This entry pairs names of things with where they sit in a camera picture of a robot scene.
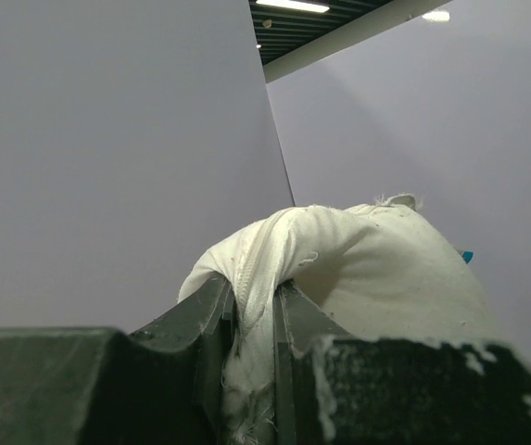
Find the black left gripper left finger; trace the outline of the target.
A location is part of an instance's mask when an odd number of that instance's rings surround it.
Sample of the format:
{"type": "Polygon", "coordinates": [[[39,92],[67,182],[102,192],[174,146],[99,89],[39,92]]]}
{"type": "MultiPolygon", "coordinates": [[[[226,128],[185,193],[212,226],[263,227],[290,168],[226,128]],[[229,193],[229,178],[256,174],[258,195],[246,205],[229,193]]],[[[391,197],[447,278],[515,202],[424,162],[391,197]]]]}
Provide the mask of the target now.
{"type": "Polygon", "coordinates": [[[234,293],[210,277],[127,334],[0,329],[0,444],[218,444],[234,293]]]}

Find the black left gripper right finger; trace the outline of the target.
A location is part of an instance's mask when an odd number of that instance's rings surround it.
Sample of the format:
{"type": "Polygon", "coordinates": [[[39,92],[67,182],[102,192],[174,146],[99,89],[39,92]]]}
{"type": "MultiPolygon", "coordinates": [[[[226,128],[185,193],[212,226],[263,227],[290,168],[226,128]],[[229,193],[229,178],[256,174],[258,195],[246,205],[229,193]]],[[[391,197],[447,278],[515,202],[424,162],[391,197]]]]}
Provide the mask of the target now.
{"type": "Polygon", "coordinates": [[[280,444],[531,444],[531,369],[505,344],[349,334],[293,282],[273,300],[280,444]]]}

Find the white pillow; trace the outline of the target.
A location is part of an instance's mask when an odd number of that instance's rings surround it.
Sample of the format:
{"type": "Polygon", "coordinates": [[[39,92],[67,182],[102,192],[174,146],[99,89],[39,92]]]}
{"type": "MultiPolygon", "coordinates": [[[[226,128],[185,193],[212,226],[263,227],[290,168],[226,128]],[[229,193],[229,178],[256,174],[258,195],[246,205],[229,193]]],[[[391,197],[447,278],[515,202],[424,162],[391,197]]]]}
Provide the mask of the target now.
{"type": "Polygon", "coordinates": [[[471,268],[408,194],[345,210],[279,210],[209,248],[180,298],[215,273],[231,283],[237,308],[222,377],[229,444],[272,442],[273,297],[286,281],[358,337],[502,337],[471,268]]]}

